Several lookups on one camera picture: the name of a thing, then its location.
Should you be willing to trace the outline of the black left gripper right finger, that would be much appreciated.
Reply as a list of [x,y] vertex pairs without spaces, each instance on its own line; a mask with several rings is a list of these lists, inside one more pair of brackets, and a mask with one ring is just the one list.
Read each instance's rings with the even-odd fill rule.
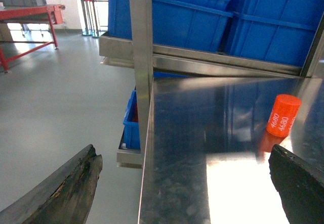
[[323,171],[278,144],[268,162],[289,223],[323,223]]

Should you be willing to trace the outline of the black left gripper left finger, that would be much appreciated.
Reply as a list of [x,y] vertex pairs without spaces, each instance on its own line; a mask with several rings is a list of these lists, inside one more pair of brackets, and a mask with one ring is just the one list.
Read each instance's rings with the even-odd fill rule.
[[86,146],[2,210],[1,223],[86,223],[102,167],[102,156]]

